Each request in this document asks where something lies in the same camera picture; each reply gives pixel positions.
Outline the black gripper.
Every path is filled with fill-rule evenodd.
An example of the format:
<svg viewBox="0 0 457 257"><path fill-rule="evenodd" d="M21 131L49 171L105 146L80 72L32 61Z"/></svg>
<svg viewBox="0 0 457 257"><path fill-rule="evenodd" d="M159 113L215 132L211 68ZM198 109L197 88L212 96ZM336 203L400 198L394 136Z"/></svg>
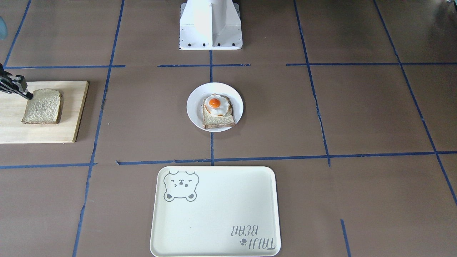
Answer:
<svg viewBox="0 0 457 257"><path fill-rule="evenodd" d="M2 64L0 64L0 91L7 94L19 94L24 98L31 100L33 94L27 89L28 84L23 75L12 76L11 73L4 70Z"/></svg>

